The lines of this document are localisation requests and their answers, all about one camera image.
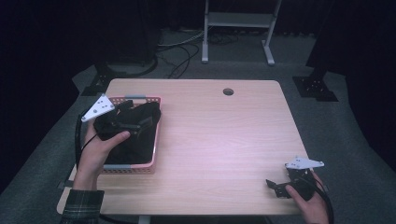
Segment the pink basket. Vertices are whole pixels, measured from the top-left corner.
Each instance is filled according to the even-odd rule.
[[[158,102],[161,108],[161,98],[144,95],[127,95],[124,97],[109,98],[113,105],[121,104],[128,100],[134,100],[134,106],[142,105],[149,102]],[[160,129],[161,120],[157,124],[155,133],[154,149],[152,159],[148,163],[143,164],[105,164],[102,174],[118,174],[118,175],[150,175],[155,172],[155,155],[157,150],[158,131]]]

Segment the dark background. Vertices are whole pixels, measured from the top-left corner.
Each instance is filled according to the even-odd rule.
[[[261,13],[272,11],[273,5],[218,0],[210,8]],[[123,56],[149,60],[148,27],[202,28],[204,8],[205,1],[199,0],[2,2],[1,190],[78,97],[71,77],[94,63]],[[276,24],[278,35],[318,37],[307,65],[346,76],[349,102],[363,134],[393,169],[395,15],[389,0],[284,0]]]

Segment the wooden table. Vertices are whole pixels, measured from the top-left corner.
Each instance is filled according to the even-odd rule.
[[[225,95],[230,88],[233,95]],[[162,98],[153,175],[101,175],[103,214],[289,215],[265,179],[289,182],[284,164],[306,157],[279,84],[263,80],[114,79],[108,97]],[[64,210],[69,189],[58,204]]]

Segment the table leg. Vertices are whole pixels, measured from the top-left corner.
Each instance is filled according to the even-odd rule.
[[[149,224],[150,216],[139,216],[138,224]]]
[[[273,14],[273,17],[272,17],[271,22],[270,22],[270,28],[268,30],[268,36],[267,36],[267,38],[265,40],[262,41],[262,46],[264,48],[264,53],[265,53],[265,56],[267,57],[268,65],[270,65],[270,66],[275,65],[274,57],[273,57],[273,55],[271,53],[271,50],[270,50],[270,41],[271,41],[271,37],[272,37],[273,32],[274,32],[276,19],[277,19],[277,14],[279,12],[281,4],[282,4],[282,0],[277,0],[276,7],[275,7],[275,10],[274,10],[274,14]]]
[[[204,42],[202,43],[202,63],[209,62],[209,55],[208,55],[208,45],[207,45],[207,32],[208,32],[208,18],[209,13],[209,0],[206,0],[205,4],[205,25],[204,25]]]

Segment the white gripper bracket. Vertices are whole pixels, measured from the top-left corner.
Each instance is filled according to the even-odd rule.
[[[286,163],[286,168],[295,169],[295,170],[303,170],[315,167],[324,166],[323,161],[311,161],[306,158],[295,157],[293,161]]]
[[[91,107],[91,109],[81,118],[82,122],[87,122],[90,119],[97,118],[111,110],[113,110],[115,106],[111,103],[111,101],[104,94],[95,102],[95,104]]]

